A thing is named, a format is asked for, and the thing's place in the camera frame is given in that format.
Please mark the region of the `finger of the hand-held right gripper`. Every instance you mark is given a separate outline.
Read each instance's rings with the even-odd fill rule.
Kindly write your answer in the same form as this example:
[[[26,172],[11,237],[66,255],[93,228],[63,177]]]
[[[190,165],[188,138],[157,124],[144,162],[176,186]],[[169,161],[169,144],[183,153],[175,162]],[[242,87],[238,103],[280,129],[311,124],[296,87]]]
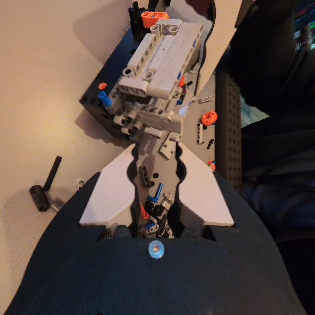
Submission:
[[[235,25],[242,2],[242,0],[210,1],[214,17],[211,29],[203,44],[196,95],[205,87],[237,30]]]

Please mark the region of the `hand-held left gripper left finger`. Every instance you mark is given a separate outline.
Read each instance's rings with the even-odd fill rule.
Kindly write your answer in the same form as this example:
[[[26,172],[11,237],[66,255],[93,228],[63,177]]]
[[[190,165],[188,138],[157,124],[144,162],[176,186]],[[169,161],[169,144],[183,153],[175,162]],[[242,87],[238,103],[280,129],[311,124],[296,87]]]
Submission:
[[[131,144],[104,167],[79,221],[81,226],[118,225],[134,228],[138,223],[138,145]]]

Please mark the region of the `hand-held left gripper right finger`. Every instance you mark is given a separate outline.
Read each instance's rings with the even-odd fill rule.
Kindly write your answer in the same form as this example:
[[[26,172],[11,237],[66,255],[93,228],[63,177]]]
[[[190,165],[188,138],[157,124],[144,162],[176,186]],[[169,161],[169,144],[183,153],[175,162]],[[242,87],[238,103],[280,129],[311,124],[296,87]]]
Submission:
[[[181,142],[176,143],[178,183],[172,205],[172,230],[176,238],[194,230],[208,235],[211,226],[233,227],[234,220],[214,171]]]

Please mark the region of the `grey black robot model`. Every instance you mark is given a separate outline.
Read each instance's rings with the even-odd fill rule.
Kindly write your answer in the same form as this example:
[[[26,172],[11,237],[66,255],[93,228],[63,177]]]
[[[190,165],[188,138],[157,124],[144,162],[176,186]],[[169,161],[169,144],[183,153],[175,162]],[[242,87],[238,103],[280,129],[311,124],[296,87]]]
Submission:
[[[203,22],[170,18],[169,3],[132,2],[130,28],[79,100],[113,137],[158,139],[165,160],[182,138],[203,50]]]

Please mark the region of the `orange gear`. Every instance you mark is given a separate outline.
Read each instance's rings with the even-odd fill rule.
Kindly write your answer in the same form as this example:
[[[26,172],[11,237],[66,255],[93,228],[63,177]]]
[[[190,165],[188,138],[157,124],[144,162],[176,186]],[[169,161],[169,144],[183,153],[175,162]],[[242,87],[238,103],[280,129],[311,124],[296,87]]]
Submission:
[[[200,122],[203,125],[208,127],[208,126],[215,124],[217,119],[218,119],[218,114],[215,111],[211,110],[211,111],[206,112],[205,114],[203,114],[201,116]]]

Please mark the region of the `person's right forearm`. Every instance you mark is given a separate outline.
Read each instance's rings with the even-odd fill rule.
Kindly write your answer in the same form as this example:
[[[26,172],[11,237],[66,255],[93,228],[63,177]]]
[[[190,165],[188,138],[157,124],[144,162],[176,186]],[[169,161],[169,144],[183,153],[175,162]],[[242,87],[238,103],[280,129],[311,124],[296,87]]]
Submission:
[[[232,78],[246,103],[268,115],[286,103],[296,58],[293,15],[298,2],[255,1],[230,42]]]

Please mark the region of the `black angled beam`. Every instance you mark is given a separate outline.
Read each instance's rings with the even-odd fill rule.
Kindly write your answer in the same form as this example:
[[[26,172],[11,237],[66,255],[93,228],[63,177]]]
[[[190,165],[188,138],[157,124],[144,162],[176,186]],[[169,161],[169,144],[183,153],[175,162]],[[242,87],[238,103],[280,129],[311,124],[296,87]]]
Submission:
[[[139,175],[144,188],[149,189],[155,185],[155,182],[152,181],[148,175],[146,166],[139,166]]]

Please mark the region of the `grey axle connector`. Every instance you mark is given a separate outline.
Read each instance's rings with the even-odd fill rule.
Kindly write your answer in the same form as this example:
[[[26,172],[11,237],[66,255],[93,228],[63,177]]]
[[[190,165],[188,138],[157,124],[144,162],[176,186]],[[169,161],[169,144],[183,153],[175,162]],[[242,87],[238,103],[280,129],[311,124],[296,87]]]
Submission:
[[[49,209],[58,213],[64,205],[65,205],[65,202],[61,200],[60,198],[56,197],[55,199],[53,199],[52,204],[50,205]]]

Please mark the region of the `pile of plastic building pieces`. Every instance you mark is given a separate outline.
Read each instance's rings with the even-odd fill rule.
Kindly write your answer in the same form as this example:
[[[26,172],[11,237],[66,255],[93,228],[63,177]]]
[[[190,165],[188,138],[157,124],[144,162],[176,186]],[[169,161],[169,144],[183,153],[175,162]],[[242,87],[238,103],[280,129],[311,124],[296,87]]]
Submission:
[[[159,183],[155,196],[148,196],[143,206],[149,214],[148,222],[138,228],[138,234],[143,238],[173,239],[174,233],[168,222],[168,212],[174,204],[172,195],[162,193],[163,183]]]

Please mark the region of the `black axle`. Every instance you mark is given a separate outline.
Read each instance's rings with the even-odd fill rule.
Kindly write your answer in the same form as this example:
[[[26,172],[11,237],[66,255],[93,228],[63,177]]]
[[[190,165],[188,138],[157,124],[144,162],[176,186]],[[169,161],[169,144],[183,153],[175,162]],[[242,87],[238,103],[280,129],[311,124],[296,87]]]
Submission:
[[[55,158],[53,166],[52,166],[52,168],[51,168],[51,170],[49,172],[49,175],[47,177],[45,185],[44,185],[44,187],[42,189],[43,191],[49,191],[50,190],[50,188],[52,186],[52,183],[53,183],[53,180],[54,180],[54,178],[55,178],[55,176],[57,174],[57,171],[58,171],[58,168],[60,166],[61,161],[62,161],[62,157],[61,156],[57,156]]]

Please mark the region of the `lit monitor screen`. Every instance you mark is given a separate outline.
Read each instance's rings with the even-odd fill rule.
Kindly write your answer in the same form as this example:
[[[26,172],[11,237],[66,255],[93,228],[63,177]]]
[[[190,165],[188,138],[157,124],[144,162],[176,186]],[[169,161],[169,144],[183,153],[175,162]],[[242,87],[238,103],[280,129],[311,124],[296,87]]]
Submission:
[[[315,49],[315,1],[299,1],[294,11],[295,50]]]

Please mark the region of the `black perforated panel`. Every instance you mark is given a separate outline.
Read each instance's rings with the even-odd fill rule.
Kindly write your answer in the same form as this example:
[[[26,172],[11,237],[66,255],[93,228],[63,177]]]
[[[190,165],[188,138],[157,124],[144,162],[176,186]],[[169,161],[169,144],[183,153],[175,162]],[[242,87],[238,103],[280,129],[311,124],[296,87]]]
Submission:
[[[217,72],[215,85],[216,171],[238,193],[242,190],[240,89],[227,71]]]

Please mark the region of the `black connector piece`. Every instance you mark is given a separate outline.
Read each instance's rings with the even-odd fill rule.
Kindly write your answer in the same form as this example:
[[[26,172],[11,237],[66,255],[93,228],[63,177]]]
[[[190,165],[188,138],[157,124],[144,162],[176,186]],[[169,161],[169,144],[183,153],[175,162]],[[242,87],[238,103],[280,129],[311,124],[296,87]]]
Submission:
[[[40,185],[34,185],[29,189],[30,196],[39,212],[46,212],[50,208],[48,198]]]

